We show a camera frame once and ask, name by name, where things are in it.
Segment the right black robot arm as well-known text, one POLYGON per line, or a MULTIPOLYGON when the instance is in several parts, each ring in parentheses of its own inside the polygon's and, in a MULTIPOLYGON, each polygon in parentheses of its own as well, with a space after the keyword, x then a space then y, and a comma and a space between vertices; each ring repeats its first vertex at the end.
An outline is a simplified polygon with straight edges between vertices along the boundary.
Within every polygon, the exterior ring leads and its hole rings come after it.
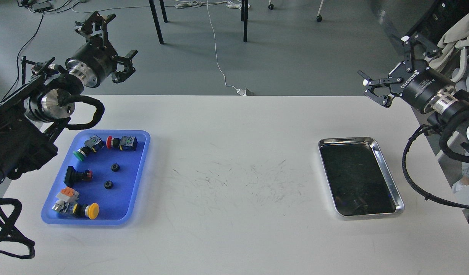
POLYGON ((413 47, 416 44, 423 45, 425 57, 441 56, 441 49, 421 33, 403 37, 404 61, 395 66, 388 77, 371 79, 361 70, 358 71, 364 79, 363 94, 385 108, 389 108, 392 100, 399 97, 421 114, 430 114, 428 124, 419 126, 404 148, 404 177, 425 200, 469 209, 469 205, 451 202, 423 190, 411 179, 407 170, 407 154, 413 141, 421 134, 439 135, 439 147, 445 155, 469 163, 469 92, 456 89, 452 80, 434 70, 425 59, 414 57, 413 47))

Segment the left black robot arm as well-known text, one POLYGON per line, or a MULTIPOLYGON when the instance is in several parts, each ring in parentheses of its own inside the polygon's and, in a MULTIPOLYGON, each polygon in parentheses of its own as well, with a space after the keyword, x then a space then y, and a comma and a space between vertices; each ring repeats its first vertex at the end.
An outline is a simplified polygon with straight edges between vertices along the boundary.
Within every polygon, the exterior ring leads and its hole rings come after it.
MULTIPOLYGON (((32 78, 0 102, 0 184, 38 170, 58 153, 54 142, 63 129, 86 130, 97 125, 105 106, 82 95, 108 76, 122 83, 135 73, 133 49, 121 57, 108 39, 107 25, 115 14, 92 12, 76 21, 74 31, 86 39, 65 66, 55 58, 33 62, 22 59, 22 69, 32 65, 32 78)), ((18 199, 0 198, 0 254, 20 259, 35 256, 35 243, 16 227, 22 211, 18 199)))

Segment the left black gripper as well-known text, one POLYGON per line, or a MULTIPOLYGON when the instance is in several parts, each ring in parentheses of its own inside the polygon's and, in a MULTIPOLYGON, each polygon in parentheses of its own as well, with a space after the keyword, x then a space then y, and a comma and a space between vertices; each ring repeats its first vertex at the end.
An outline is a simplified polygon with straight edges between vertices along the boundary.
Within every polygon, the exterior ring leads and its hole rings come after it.
POLYGON ((123 83, 136 71, 132 59, 138 50, 133 49, 121 57, 109 43, 107 24, 116 17, 114 13, 101 16, 95 11, 84 21, 75 22, 74 31, 83 36, 87 43, 66 60, 66 69, 79 77, 86 87, 98 87, 110 74, 113 83, 123 83), (105 48, 101 47, 101 43, 107 43, 105 48), (117 64, 123 66, 122 71, 115 71, 117 64))

